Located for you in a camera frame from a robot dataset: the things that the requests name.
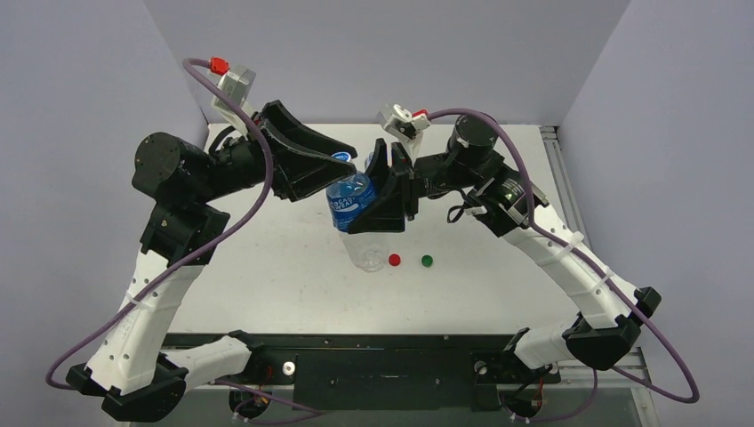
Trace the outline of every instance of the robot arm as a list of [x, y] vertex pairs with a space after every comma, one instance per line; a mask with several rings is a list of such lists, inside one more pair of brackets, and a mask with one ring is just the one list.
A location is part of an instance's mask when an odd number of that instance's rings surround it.
[[[338, 151], [355, 157], [352, 147], [302, 125], [280, 101], [268, 103], [253, 120], [275, 159], [276, 196], [295, 202], [355, 172], [352, 164], [331, 157]], [[166, 268], [218, 237], [229, 215], [207, 202], [262, 182], [264, 168], [261, 147], [251, 136], [205, 153], [167, 133], [141, 142], [135, 166], [133, 187], [156, 201], [121, 304], [136, 307], [114, 324], [86, 364], [69, 369], [66, 382], [82, 394], [103, 397], [102, 408], [118, 421], [154, 422], [185, 392], [243, 371], [256, 344], [236, 331], [194, 349], [160, 352], [183, 296], [213, 251], [177, 269], [140, 301], [135, 297]]]
[[[418, 199], [443, 197], [460, 191], [461, 212], [473, 215], [495, 236], [517, 247], [540, 266], [560, 286], [579, 309], [578, 315], [556, 325], [525, 328], [517, 333], [506, 353], [529, 369], [538, 369], [561, 360], [578, 359], [585, 365], [607, 370], [628, 353], [638, 339], [642, 322], [629, 306], [607, 287], [594, 270], [574, 256], [576, 248], [595, 260], [607, 276], [648, 317], [661, 297], [651, 287], [637, 289], [614, 275], [582, 240], [560, 220], [541, 191], [533, 187], [537, 223], [568, 242], [554, 245], [549, 238], [529, 227], [521, 176], [503, 163], [495, 152], [497, 134], [474, 117], [461, 116], [447, 142], [445, 153], [416, 157], [411, 145], [421, 140], [426, 112], [411, 114], [398, 105], [386, 106], [378, 116], [383, 128], [398, 137], [391, 145], [392, 166], [387, 163], [387, 146], [377, 140], [374, 156], [367, 168], [381, 194], [350, 225], [349, 233], [366, 231], [400, 232], [405, 219], [418, 213]], [[464, 189], [471, 187], [468, 193]]]

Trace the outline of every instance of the black metal base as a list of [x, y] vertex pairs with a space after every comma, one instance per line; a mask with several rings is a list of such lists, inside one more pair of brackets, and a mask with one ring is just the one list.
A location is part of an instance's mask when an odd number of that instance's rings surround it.
[[[188, 349], [222, 334], [168, 334], [164, 348]], [[247, 384], [294, 384], [293, 399], [320, 410], [500, 410], [497, 384], [528, 382], [533, 371], [503, 353], [513, 335], [244, 334], [258, 347], [234, 379]], [[296, 365], [283, 374], [286, 361]], [[474, 366], [486, 364], [478, 375]], [[267, 379], [267, 369], [273, 375]], [[546, 375], [559, 383], [560, 375]]]

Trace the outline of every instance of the white table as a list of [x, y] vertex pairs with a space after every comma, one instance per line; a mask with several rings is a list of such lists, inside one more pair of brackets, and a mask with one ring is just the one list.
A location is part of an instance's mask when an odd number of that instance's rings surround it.
[[[211, 125], [210, 141], [225, 125]], [[312, 125], [354, 146], [361, 169], [376, 138], [391, 139], [378, 125]], [[452, 125], [433, 125], [420, 155], [442, 152]], [[533, 181], [562, 213], [540, 130], [506, 125]], [[496, 149], [513, 165], [504, 144]], [[213, 202], [243, 215], [259, 188]], [[398, 267], [375, 273], [354, 267], [333, 228], [324, 194], [291, 203], [268, 198], [255, 218], [216, 251], [189, 289], [170, 332], [277, 334], [513, 334], [544, 326], [577, 309], [516, 248], [470, 217], [447, 224], [447, 209], [460, 197], [423, 199], [406, 232], [390, 234]], [[421, 266], [424, 254], [434, 265]]]

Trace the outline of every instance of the red connector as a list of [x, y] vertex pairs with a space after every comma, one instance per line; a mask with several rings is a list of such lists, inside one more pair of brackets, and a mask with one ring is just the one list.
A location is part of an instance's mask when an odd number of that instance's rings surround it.
[[228, 64], [226, 60], [218, 58], [216, 56], [213, 56], [210, 59], [210, 71], [212, 71], [214, 74], [222, 76], [227, 73], [229, 69], [230, 64]]

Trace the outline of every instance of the silver bolt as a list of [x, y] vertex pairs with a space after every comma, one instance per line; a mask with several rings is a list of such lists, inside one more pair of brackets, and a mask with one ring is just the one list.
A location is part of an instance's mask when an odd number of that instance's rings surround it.
[[477, 363], [474, 364], [474, 372], [484, 375], [487, 373], [487, 364], [484, 362], [484, 360], [479, 360]]
[[294, 372], [296, 372], [296, 365], [293, 362], [285, 362], [283, 364], [283, 374], [291, 376]]

